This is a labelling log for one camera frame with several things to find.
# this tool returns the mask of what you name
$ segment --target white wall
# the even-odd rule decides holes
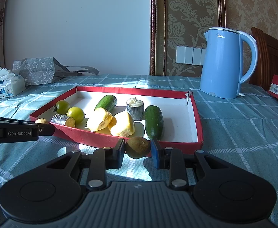
[[[149,74],[150,0],[6,0],[6,67],[55,57],[100,74]]]

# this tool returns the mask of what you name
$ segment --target ribbed gray surface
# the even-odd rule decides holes
[[[186,192],[164,182],[112,182],[87,195],[69,216],[48,224],[28,225],[8,220],[1,228],[274,228],[269,221],[227,224],[200,211]]]

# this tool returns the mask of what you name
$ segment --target light switch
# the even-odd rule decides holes
[[[204,57],[206,55],[206,50],[205,49],[201,49],[201,58],[200,58],[200,65],[202,66],[204,63]]]
[[[193,65],[200,65],[201,48],[193,49]]]
[[[185,54],[186,47],[185,46],[177,46],[176,47],[176,63],[185,63]]]
[[[185,64],[193,63],[193,47],[186,47]]]

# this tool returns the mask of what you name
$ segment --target kettle spout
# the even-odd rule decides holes
[[[209,35],[209,31],[207,31],[207,32],[204,33],[204,36],[205,36],[205,38],[206,38],[206,42],[207,42],[207,43],[208,43],[208,35]]]

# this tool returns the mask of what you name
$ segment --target blue plaid tablecloth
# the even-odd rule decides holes
[[[199,90],[199,78],[179,76],[101,75],[67,77],[54,84],[31,86],[16,97],[0,100],[0,116],[29,119],[29,114],[74,86],[110,86],[192,90],[200,114],[203,150],[268,180],[276,189],[277,202],[270,220],[278,226],[278,100],[261,87],[243,84],[244,97],[227,100]],[[53,136],[36,142],[0,144],[0,187],[13,177],[79,148],[95,148]],[[189,181],[194,183],[191,171]],[[168,180],[168,170],[153,168],[150,158],[124,157],[120,170],[108,170],[107,180]],[[5,220],[0,209],[0,224]]]

